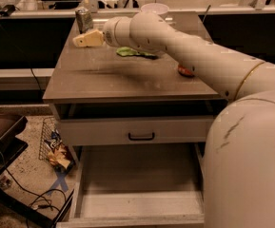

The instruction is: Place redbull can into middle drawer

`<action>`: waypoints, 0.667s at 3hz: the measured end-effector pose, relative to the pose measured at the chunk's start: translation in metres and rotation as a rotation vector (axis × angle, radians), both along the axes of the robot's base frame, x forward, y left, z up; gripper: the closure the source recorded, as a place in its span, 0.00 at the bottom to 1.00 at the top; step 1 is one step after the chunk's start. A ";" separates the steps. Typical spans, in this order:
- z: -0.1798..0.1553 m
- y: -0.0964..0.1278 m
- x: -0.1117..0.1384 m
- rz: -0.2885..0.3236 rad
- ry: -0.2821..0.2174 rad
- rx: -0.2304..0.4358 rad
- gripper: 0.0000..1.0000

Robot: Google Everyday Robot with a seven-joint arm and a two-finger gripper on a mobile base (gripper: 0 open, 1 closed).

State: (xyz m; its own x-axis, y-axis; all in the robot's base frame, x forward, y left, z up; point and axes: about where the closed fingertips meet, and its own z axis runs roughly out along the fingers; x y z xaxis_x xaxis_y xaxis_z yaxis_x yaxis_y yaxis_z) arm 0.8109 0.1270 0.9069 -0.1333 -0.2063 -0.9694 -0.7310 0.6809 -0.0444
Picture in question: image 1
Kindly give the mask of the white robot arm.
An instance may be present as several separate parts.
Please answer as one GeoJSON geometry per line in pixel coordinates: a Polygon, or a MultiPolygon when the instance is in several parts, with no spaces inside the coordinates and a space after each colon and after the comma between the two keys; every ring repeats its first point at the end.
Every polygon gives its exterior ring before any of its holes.
{"type": "Polygon", "coordinates": [[[103,26],[112,47],[161,50],[228,99],[205,151],[205,228],[275,228],[275,65],[139,12],[103,26]]]}

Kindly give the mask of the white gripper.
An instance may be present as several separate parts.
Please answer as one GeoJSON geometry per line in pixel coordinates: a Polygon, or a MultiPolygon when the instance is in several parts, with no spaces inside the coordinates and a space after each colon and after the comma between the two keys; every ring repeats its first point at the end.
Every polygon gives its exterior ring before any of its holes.
{"type": "Polygon", "coordinates": [[[103,34],[99,29],[93,28],[75,36],[72,42],[78,48],[100,47],[105,39],[111,47],[130,47],[133,44],[130,38],[130,22],[131,19],[126,16],[111,18],[105,22],[103,34]]]}

